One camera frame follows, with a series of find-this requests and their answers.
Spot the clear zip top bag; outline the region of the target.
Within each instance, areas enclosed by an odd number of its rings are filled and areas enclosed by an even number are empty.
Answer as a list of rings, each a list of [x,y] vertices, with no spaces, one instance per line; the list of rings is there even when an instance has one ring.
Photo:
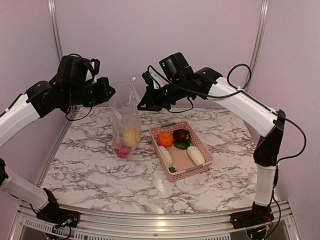
[[[116,93],[108,102],[112,119],[112,147],[115,155],[115,149],[126,146],[123,142],[123,134],[126,130],[136,128],[141,136],[142,121],[140,111],[138,110],[138,103],[141,97],[134,86],[136,79],[136,77],[133,77],[128,81],[119,80],[111,83],[111,86],[116,90]],[[122,160],[128,159],[137,146],[132,147],[129,156]]]

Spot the yellow knitted fruit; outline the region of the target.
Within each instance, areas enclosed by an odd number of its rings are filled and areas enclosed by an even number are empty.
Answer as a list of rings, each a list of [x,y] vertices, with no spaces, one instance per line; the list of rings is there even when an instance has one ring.
[[[127,129],[123,134],[123,143],[127,147],[135,148],[141,141],[141,134],[138,129]]]

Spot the red knitted apple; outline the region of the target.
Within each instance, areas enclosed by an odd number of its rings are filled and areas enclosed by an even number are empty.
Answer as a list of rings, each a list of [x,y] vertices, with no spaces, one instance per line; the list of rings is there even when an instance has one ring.
[[[128,146],[120,146],[117,149],[115,149],[115,154],[120,158],[120,159],[126,159],[130,153],[132,152],[132,148]]]

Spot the pink plastic basket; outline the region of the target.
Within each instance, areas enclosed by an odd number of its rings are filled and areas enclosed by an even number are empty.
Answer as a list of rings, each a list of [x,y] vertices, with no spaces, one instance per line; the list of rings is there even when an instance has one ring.
[[[172,134],[175,130],[179,129],[189,131],[190,145],[195,146],[199,149],[204,157],[204,163],[197,165],[188,155],[186,149],[179,149],[174,145],[171,145],[167,148],[167,151],[173,160],[172,167],[175,169],[175,171],[171,171],[170,167],[167,165],[164,157],[160,152],[158,136],[161,133]],[[164,125],[154,126],[149,129],[149,133],[163,170],[167,176],[168,181],[171,183],[208,171],[211,164],[214,162],[212,154],[209,152],[205,144],[200,140],[198,134],[194,131],[194,129],[187,121],[170,122]]]

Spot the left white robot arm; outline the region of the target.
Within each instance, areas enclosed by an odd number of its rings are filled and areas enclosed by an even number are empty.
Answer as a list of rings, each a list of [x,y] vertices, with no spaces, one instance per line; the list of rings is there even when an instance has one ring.
[[[74,106],[92,109],[108,102],[116,90],[107,77],[97,78],[99,71],[98,59],[83,58],[76,53],[63,56],[50,81],[35,83],[1,113],[0,144],[5,145],[23,128],[56,109],[68,115]],[[43,211],[53,223],[63,219],[63,211],[52,192],[16,175],[4,160],[0,161],[0,189]]]

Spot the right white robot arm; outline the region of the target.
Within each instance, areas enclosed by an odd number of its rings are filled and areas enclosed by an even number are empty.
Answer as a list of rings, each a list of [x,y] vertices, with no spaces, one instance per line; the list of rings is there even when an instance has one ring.
[[[253,209],[247,219],[258,224],[267,216],[266,207],[272,200],[276,165],[284,134],[286,114],[259,102],[241,87],[232,84],[229,77],[210,67],[193,71],[182,53],[177,52],[159,62],[166,84],[155,88],[156,80],[149,70],[142,74],[146,92],[138,104],[138,110],[159,112],[170,110],[177,101],[191,97],[211,100],[226,108],[259,134],[259,141],[253,153],[257,165],[257,192]]]

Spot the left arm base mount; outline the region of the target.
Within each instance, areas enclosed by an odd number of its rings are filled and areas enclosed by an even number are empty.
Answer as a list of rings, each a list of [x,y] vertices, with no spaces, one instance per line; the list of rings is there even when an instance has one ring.
[[[79,222],[80,213],[74,210],[68,210],[60,208],[57,199],[53,193],[44,188],[44,192],[47,194],[48,203],[41,209],[38,210],[36,217],[46,222],[62,225],[65,221],[71,220],[69,225],[72,228],[76,228]]]

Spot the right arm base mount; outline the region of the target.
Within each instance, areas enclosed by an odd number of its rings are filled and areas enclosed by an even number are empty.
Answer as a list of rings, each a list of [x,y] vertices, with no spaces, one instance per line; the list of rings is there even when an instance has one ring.
[[[234,229],[252,227],[274,220],[271,202],[267,206],[257,204],[255,201],[250,210],[239,211],[230,215],[230,223]]]

